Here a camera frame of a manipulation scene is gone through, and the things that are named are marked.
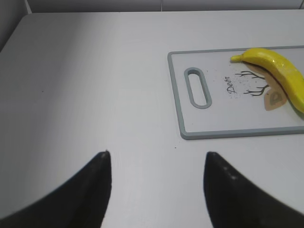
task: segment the table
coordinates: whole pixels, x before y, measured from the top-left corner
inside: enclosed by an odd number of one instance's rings
[[[103,227],[210,228],[202,180],[217,151],[304,213],[304,136],[186,141],[170,51],[303,45],[304,10],[37,13],[0,53],[0,217],[112,156]]]

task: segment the white cutting board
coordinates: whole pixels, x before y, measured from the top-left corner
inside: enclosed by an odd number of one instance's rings
[[[304,72],[304,47],[272,49]],[[275,82],[276,85],[273,85],[273,82],[269,83],[270,79],[264,79],[269,78],[269,75],[265,76],[263,71],[254,71],[244,63],[230,63],[231,56],[240,55],[244,50],[169,53],[171,81],[183,138],[304,133],[303,116],[292,107],[289,100],[283,104],[286,96],[282,90],[279,91],[278,84]],[[189,68],[202,71],[212,100],[210,107],[200,109],[190,102],[185,79],[185,71]],[[199,80],[191,84],[194,100],[198,105],[205,105],[201,87]]]

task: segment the banana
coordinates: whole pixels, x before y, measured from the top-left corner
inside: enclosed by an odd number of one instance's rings
[[[282,55],[265,48],[251,48],[231,62],[248,62],[268,70],[280,83],[294,107],[304,113],[304,78],[300,71]]]

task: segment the banana stem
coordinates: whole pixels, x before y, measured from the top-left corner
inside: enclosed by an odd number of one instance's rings
[[[233,62],[233,63],[240,62],[240,61],[242,61],[242,56],[241,55],[240,56],[232,56],[230,58],[230,61]]]

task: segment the deer antler illustration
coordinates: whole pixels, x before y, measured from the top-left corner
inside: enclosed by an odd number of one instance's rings
[[[246,90],[247,92],[243,93],[243,94],[250,94],[252,96],[261,96],[264,93],[265,89],[268,88],[268,87],[269,87],[269,85],[266,85],[264,87],[257,87],[257,89],[261,89],[259,91]]]
[[[235,75],[240,75],[240,77],[246,76],[246,75],[253,75],[254,77],[252,77],[252,78],[261,78],[261,79],[265,80],[264,77],[260,77],[260,76],[256,75],[255,73],[248,71],[248,70],[241,71],[240,74],[235,74]]]
[[[264,96],[264,105],[267,111],[279,108],[287,102],[287,96],[284,93],[283,89],[268,71],[251,64],[246,64],[246,66],[248,67],[248,69],[252,70],[253,72],[249,70],[245,70],[235,75],[239,75],[240,77],[252,75],[253,76],[251,77],[252,79],[254,78],[263,79],[267,82],[267,85],[264,87],[257,87],[257,89],[260,89],[257,91],[246,90],[244,94],[250,94],[252,96],[261,96],[265,92],[265,90],[269,87],[270,89],[266,92]]]
[[[249,71],[249,70],[241,71],[240,74],[235,74],[235,75],[240,75],[240,77],[246,76],[246,75],[253,75],[254,77],[252,77],[252,79],[253,79],[253,78],[260,78],[260,79],[265,80],[264,77],[261,77],[261,76],[255,74],[255,73],[253,73],[253,72],[251,72],[251,71]],[[268,87],[269,87],[269,85],[266,85],[266,86],[264,86],[264,87],[257,87],[257,89],[260,89],[260,90],[258,90],[258,91],[246,90],[247,92],[245,92],[244,94],[250,94],[250,95],[252,95],[252,96],[261,96],[261,95],[264,93],[265,89],[268,88]]]

